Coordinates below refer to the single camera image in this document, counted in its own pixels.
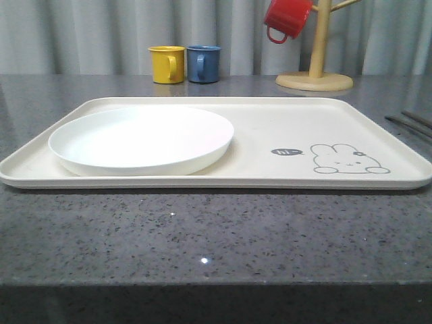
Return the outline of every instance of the wooden stand base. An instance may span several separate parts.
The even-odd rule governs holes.
[[[354,86],[349,76],[324,73],[321,78],[311,78],[309,72],[286,72],[277,76],[276,83],[286,88],[309,91],[339,91]]]

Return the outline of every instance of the cup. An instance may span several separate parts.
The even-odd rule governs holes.
[[[153,63],[153,82],[173,84],[184,81],[184,47],[154,46],[148,50]]]
[[[267,37],[276,44],[282,44],[288,36],[296,38],[302,31],[313,2],[311,0],[271,0],[269,9],[264,17],[267,25]],[[285,34],[283,39],[277,40],[270,35],[270,28]]]
[[[219,81],[219,46],[191,45],[188,47],[188,80],[196,83]]]

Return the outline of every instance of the yellow cup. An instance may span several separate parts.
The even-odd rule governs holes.
[[[149,47],[153,62],[153,82],[172,84],[184,81],[184,50],[182,46]]]

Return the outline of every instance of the red cup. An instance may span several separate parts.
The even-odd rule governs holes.
[[[282,44],[288,36],[293,39],[296,38],[309,17],[312,4],[311,0],[271,0],[264,17],[269,40],[276,44]],[[284,33],[284,38],[281,40],[274,39],[270,35],[270,28]]]

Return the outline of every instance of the gray speckled countertop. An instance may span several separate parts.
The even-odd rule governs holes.
[[[0,160],[94,98],[323,95],[288,90],[274,79],[170,86],[150,76],[1,76]],[[432,77],[354,81],[352,90],[325,95],[348,102],[432,161],[430,138],[383,117],[409,109],[431,118]],[[419,319],[432,318],[430,184],[401,192],[1,184],[0,202],[0,285],[17,303],[22,295],[14,288],[22,287],[410,284],[422,287],[413,297]],[[0,320],[15,323],[15,306],[3,306]]]

